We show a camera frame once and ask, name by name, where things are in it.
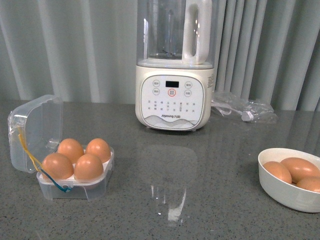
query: curtain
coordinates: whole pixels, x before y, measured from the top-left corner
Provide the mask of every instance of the curtain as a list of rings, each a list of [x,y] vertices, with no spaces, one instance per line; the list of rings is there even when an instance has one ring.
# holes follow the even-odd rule
[[[0,0],[0,99],[134,103],[137,1]]]
[[[320,111],[320,1],[227,0],[216,91]]]
[[[0,100],[135,103],[138,0],[0,0]],[[213,0],[215,91],[320,111],[320,1]]]

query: clear blender pitcher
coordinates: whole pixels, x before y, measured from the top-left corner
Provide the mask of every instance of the clear blender pitcher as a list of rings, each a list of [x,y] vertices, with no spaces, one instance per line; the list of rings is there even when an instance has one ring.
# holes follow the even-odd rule
[[[137,64],[145,67],[212,68],[211,0],[140,1],[143,41]]]

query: control panel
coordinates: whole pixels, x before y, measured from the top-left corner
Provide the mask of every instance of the control panel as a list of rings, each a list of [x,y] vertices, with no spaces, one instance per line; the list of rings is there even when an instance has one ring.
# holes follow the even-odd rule
[[[202,118],[204,87],[188,76],[154,75],[141,86],[142,118],[151,127],[191,129]]]

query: button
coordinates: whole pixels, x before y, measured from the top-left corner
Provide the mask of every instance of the button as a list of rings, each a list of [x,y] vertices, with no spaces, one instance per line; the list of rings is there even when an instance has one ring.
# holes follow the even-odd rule
[[[154,95],[159,95],[160,90],[159,90],[159,88],[154,88],[154,89],[152,90],[152,92],[153,92]]]
[[[192,83],[190,81],[187,81],[185,84],[184,84],[184,87],[186,89],[190,89],[192,87]]]
[[[175,95],[176,95],[176,90],[170,88],[170,89],[168,90],[168,95],[169,95],[170,97],[175,96]]]
[[[184,91],[184,95],[185,95],[186,97],[190,97],[190,96],[191,96],[191,91],[190,91],[190,90],[185,90],[185,91]]]
[[[157,87],[160,86],[160,81],[159,80],[153,80],[152,84],[153,84],[154,87],[157,88]]]

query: yellow wire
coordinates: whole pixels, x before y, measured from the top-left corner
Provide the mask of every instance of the yellow wire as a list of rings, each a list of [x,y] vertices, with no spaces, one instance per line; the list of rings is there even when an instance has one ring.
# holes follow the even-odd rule
[[[29,158],[31,159],[31,161],[32,161],[32,163],[33,163],[33,165],[34,165],[34,168],[35,168],[38,172],[41,172],[41,170],[37,167],[37,164],[39,164],[40,168],[43,168],[41,162],[38,161],[38,160],[32,155],[32,153],[28,150],[27,144],[26,144],[26,139],[25,139],[24,134],[23,134],[23,132],[22,132],[22,130],[21,130],[20,127],[18,127],[18,131],[19,131],[18,137],[19,137],[20,143],[21,143],[24,151],[26,152],[26,154],[28,154]]]

